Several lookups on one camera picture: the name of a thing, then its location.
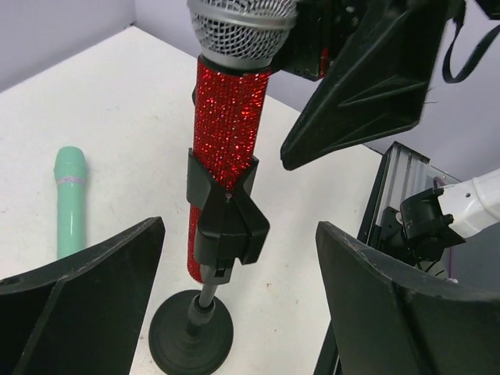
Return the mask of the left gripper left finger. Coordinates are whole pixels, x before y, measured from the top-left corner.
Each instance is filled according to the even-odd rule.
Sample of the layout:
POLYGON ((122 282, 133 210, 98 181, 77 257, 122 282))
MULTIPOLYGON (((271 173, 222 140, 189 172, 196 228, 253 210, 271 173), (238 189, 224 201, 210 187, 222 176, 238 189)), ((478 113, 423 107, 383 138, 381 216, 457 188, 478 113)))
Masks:
POLYGON ((163 248, 148 218, 1 281, 3 374, 128 374, 163 248))

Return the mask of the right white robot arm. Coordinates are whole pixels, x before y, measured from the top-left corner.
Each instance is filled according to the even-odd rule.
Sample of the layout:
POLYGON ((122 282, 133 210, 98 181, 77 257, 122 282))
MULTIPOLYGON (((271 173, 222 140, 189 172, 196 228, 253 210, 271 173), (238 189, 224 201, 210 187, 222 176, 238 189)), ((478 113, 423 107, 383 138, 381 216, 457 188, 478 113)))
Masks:
MULTIPOLYGON (((413 129, 423 111, 447 20, 463 1, 342 3, 359 24, 280 150, 294 170, 331 152, 413 129)), ((384 154, 360 229, 367 245, 409 265, 438 261, 499 221, 499 174, 427 186, 429 161, 400 144, 384 154)))

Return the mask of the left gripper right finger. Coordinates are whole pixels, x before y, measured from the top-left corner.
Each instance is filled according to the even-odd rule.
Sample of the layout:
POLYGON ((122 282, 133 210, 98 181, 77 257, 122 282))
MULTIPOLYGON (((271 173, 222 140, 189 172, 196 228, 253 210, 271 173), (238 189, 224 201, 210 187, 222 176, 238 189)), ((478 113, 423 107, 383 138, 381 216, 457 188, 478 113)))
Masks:
POLYGON ((498 373, 497 293, 424 273, 325 221, 316 247, 344 373, 498 373))

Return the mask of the black round-base clip stand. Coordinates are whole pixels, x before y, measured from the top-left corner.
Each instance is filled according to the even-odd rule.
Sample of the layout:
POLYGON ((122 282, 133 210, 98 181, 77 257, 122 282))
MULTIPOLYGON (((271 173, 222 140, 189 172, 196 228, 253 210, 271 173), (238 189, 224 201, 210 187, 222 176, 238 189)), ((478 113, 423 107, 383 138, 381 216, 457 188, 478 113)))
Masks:
POLYGON ((201 211, 191 243, 203 286, 171 296, 152 318, 149 349, 166 374, 214 373, 231 350, 233 321, 215 293, 230 281, 236 260, 257 262, 269 233, 268 219, 251 198, 258 164, 252 159, 228 191, 195 154, 188 156, 187 200, 201 211))

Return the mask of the red glitter microphone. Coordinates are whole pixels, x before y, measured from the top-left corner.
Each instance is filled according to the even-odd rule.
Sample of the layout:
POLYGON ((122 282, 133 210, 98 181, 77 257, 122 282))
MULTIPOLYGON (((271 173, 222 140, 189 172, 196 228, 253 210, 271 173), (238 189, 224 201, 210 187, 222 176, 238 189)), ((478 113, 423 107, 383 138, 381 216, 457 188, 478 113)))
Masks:
MULTIPOLYGON (((298 15, 293 1, 189 1, 201 46, 194 89, 193 153, 232 190, 254 155, 271 63, 298 15)), ((200 209, 190 203, 187 267, 202 283, 191 240, 200 209)))

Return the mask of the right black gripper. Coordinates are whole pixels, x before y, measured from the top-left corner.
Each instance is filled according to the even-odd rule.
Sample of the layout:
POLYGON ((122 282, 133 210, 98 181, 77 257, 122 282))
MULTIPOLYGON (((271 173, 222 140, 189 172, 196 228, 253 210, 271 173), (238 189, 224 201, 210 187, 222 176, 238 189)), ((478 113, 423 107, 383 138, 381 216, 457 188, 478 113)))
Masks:
POLYGON ((285 138, 294 170, 418 124, 446 23, 446 1, 299 1, 273 72, 323 78, 285 138))

